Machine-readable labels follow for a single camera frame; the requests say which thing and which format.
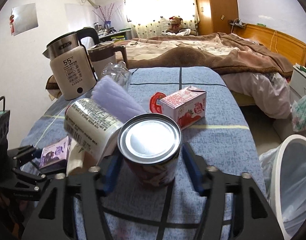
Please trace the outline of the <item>clear plastic water bottle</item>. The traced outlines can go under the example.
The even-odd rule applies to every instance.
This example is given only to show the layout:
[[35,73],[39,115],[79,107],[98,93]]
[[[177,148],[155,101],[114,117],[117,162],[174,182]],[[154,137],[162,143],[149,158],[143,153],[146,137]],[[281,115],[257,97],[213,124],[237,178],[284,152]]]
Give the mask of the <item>clear plastic water bottle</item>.
[[118,63],[108,63],[101,72],[101,77],[105,76],[110,77],[124,90],[128,91],[132,73],[127,68],[124,61],[120,61]]

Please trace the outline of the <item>heart pattern curtain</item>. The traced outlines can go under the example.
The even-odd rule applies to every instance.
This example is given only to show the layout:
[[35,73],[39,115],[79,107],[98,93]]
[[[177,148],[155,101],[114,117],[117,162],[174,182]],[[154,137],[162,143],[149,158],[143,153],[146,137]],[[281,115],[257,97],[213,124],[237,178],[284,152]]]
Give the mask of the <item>heart pattern curtain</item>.
[[161,36],[171,26],[171,18],[178,17],[180,26],[196,31],[199,16],[196,0],[124,0],[126,17],[135,36]]

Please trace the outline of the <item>red snack wrapper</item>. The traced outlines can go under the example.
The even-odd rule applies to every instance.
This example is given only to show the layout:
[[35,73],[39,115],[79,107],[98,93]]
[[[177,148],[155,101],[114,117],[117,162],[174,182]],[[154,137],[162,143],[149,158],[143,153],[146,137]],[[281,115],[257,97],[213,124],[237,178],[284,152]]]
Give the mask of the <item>red snack wrapper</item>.
[[166,95],[162,92],[156,92],[153,94],[149,101],[149,109],[152,113],[162,114],[162,106],[160,100],[165,97]]

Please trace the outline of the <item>wooden headboard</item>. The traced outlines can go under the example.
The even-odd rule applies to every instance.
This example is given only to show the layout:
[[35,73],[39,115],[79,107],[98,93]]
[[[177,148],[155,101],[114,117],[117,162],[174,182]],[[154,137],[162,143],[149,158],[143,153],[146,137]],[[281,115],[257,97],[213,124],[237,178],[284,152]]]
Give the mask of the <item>wooden headboard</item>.
[[285,56],[292,64],[306,66],[306,43],[280,31],[254,24],[234,27],[233,33],[257,41],[274,53]]

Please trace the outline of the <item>brown blanket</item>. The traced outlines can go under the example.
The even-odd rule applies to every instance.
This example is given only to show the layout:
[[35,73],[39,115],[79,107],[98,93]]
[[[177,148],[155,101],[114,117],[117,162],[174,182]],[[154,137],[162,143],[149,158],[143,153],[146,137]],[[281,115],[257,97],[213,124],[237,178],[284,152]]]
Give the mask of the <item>brown blanket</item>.
[[156,36],[119,41],[126,48],[128,67],[208,67],[220,75],[279,73],[290,77],[293,64],[261,44],[234,34]]

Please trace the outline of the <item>purple ribbed plastic cup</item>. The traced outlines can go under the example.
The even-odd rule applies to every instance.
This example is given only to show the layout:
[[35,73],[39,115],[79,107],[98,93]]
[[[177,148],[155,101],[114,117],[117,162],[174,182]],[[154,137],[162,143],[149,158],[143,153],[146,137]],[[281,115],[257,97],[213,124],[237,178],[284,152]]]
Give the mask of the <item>purple ribbed plastic cup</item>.
[[146,111],[111,77],[104,76],[95,85],[91,99],[122,123]]

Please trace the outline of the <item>white steel electric kettle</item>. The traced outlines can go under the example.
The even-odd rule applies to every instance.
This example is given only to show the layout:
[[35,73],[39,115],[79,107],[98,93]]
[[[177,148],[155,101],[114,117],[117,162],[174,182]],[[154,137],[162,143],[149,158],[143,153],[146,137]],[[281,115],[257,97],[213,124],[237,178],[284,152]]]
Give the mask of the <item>white steel electric kettle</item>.
[[50,59],[51,70],[65,100],[78,98],[96,85],[87,49],[81,42],[86,37],[99,44],[96,30],[85,27],[54,39],[43,52]]

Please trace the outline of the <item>strawberry milk carton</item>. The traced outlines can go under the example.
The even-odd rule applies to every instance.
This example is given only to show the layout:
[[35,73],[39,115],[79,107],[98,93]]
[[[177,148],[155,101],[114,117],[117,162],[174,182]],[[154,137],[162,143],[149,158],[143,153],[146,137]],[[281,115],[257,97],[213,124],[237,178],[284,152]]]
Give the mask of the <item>strawberry milk carton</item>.
[[205,90],[188,86],[160,100],[162,114],[184,130],[205,117],[206,97]]

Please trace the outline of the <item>purple small milk carton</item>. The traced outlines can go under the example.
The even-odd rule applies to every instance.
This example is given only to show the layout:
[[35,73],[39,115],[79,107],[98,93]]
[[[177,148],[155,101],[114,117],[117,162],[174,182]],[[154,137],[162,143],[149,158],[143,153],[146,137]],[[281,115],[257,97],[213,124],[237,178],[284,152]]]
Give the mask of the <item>purple small milk carton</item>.
[[70,144],[71,139],[67,136],[59,142],[43,148],[39,168],[45,169],[48,167],[54,167],[55,165],[64,167],[68,161]]

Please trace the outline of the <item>white nightstand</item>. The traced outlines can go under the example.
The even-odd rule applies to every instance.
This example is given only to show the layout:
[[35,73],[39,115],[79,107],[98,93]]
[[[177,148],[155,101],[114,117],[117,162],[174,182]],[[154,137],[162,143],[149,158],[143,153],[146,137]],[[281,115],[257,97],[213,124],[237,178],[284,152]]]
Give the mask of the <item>white nightstand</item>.
[[288,84],[291,103],[300,100],[306,95],[306,67],[299,64],[293,65],[293,73]]

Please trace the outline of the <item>wooden wardrobe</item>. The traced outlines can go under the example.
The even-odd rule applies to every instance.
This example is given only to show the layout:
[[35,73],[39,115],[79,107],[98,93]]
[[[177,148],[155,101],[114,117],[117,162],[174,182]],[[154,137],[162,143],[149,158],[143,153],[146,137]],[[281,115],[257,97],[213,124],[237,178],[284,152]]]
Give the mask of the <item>wooden wardrobe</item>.
[[197,32],[201,35],[231,32],[230,25],[238,19],[237,0],[196,0],[199,14]]

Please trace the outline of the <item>white brown lidded mug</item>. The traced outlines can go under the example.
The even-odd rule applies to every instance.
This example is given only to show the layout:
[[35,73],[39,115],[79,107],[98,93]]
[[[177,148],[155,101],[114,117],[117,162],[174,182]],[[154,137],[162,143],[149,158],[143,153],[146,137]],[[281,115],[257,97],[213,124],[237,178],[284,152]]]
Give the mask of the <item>white brown lidded mug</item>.
[[107,64],[115,64],[118,62],[116,60],[116,52],[118,51],[122,53],[122,60],[126,66],[128,66],[126,47],[124,45],[115,46],[114,42],[107,41],[96,44],[90,47],[87,51],[98,80],[101,79],[102,71],[104,70],[105,66],[107,66]]

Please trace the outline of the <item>teddy bear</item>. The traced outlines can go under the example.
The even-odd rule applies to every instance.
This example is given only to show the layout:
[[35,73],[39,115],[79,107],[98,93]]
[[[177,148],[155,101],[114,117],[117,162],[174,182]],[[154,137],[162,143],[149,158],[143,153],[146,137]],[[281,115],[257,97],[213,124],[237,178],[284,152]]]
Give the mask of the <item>teddy bear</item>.
[[172,16],[169,18],[170,25],[166,30],[166,33],[173,33],[178,34],[184,27],[183,27],[183,19],[181,17]]

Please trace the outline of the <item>white trash bin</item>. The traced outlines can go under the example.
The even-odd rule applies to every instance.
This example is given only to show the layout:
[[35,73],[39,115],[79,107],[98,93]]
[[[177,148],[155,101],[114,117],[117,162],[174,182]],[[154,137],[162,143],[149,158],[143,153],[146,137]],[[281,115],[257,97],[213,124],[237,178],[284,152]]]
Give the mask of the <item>white trash bin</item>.
[[306,220],[305,137],[291,135],[277,148],[269,200],[284,239],[292,239]]

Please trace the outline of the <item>white yogurt cup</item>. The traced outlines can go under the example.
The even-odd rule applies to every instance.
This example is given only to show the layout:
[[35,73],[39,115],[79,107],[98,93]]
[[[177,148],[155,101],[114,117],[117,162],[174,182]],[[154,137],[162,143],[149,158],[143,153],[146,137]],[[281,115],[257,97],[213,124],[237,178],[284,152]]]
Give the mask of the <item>white yogurt cup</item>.
[[65,111],[64,129],[96,164],[113,153],[122,126],[121,121],[89,98],[75,101]]

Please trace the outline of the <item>red drink can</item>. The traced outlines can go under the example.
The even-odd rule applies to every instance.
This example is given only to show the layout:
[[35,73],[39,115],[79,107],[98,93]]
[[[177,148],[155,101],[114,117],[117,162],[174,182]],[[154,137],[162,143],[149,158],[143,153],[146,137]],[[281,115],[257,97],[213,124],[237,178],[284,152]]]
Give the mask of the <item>red drink can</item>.
[[118,148],[141,185],[171,183],[182,145],[182,131],[173,119],[145,113],[128,120],[118,134]]

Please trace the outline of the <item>green printed plastic bag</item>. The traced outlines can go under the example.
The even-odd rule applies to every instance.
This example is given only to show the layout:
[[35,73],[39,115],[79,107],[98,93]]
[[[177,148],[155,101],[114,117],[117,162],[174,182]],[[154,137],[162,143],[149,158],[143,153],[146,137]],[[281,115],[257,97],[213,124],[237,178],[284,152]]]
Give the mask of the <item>green printed plastic bag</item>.
[[293,131],[302,132],[306,130],[306,95],[298,101],[294,101],[291,111]]

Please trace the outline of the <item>pink bed sheet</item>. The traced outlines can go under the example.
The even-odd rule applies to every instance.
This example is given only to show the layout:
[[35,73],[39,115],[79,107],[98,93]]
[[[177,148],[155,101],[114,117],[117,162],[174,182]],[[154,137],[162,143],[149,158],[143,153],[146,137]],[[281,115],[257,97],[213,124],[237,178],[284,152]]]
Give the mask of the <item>pink bed sheet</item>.
[[256,105],[268,117],[286,119],[291,114],[290,90],[278,73],[238,73],[222,75],[239,106]]

